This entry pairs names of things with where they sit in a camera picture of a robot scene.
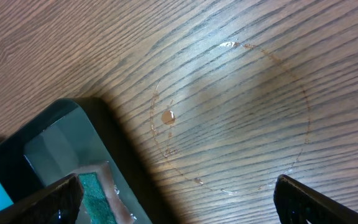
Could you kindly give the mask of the green scrubbing sponge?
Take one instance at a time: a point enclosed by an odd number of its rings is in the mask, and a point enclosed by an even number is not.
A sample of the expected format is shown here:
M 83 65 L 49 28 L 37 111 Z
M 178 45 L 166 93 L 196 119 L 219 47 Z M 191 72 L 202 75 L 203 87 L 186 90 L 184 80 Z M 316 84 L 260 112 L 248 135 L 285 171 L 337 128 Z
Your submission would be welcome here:
M 92 223 L 135 223 L 135 218 L 119 198 L 108 161 L 82 166 L 72 173 L 82 185 L 82 204 Z

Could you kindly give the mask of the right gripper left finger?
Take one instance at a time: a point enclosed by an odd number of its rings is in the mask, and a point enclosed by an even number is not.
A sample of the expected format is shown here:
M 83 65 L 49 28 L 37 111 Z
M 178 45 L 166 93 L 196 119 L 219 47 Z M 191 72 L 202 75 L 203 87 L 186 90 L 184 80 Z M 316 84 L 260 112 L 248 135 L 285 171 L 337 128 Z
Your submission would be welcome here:
M 70 174 L 1 210 L 0 224 L 75 224 L 83 195 L 78 176 Z

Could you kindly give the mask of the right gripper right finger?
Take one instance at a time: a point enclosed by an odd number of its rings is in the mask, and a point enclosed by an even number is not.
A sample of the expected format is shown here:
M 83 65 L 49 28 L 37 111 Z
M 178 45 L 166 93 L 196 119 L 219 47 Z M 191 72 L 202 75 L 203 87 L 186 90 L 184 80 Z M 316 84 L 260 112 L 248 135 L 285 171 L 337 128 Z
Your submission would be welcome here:
M 358 213 L 312 188 L 280 175 L 273 193 L 282 224 L 358 224 Z

